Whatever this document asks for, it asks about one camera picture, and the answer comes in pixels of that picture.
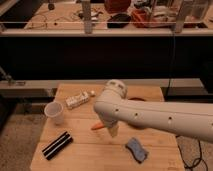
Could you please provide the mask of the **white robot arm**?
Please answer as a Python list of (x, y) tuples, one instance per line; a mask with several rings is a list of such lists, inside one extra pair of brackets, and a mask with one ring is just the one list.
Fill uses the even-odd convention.
[(213, 143), (213, 104), (128, 100), (127, 90), (123, 81), (109, 80), (94, 103), (108, 129), (123, 121)]

